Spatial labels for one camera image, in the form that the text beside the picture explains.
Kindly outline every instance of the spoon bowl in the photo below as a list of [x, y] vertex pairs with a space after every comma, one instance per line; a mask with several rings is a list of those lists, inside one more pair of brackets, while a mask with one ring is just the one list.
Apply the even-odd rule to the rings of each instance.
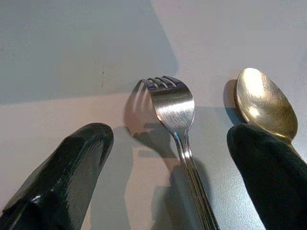
[[292, 147], [297, 133], [296, 115], [283, 92], [264, 73], [244, 69], [236, 83], [235, 99], [247, 123], [267, 130]]

